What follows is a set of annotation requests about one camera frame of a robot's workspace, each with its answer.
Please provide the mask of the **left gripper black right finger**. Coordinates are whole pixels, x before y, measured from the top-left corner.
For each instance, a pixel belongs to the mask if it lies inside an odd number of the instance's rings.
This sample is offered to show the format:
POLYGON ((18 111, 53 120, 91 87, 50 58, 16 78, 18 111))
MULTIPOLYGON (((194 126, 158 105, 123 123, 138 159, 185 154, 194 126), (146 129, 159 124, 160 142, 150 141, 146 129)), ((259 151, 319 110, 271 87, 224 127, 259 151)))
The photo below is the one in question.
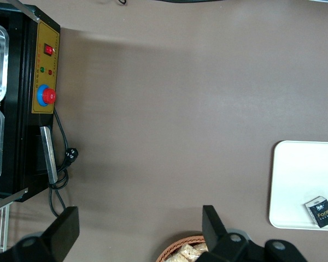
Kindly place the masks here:
POLYGON ((212 205, 203 206, 202 233, 208 250, 199 261, 262 261, 262 247, 245 231, 226 229, 212 205))

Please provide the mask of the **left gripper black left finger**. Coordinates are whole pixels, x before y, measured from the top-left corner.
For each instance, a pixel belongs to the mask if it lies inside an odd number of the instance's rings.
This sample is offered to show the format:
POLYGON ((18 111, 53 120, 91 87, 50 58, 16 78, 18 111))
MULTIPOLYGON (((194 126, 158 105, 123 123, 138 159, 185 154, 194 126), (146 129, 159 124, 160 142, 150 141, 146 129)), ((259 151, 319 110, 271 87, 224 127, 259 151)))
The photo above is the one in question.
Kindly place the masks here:
POLYGON ((5 252, 5 261, 64 261, 79 237, 79 210, 67 207, 42 233, 26 236, 5 252))

